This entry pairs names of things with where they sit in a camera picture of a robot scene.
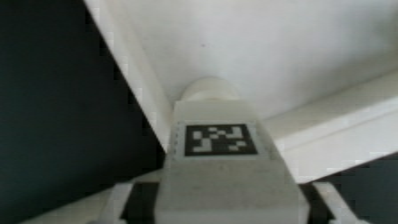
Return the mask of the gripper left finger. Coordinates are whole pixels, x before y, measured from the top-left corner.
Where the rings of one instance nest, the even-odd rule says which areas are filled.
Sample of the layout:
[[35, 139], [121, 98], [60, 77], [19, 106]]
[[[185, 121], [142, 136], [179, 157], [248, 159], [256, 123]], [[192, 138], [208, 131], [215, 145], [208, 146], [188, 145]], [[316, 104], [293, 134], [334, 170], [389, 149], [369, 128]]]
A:
[[117, 184], [94, 224], [154, 224], [156, 193], [156, 182]]

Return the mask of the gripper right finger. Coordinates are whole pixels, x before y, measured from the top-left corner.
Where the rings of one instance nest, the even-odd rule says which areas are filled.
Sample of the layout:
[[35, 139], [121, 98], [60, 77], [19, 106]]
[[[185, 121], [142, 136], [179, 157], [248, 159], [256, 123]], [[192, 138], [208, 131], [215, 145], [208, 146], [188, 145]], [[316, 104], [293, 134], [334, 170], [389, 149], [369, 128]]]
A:
[[300, 185], [309, 202], [307, 224], [371, 224], [359, 218], [330, 182]]

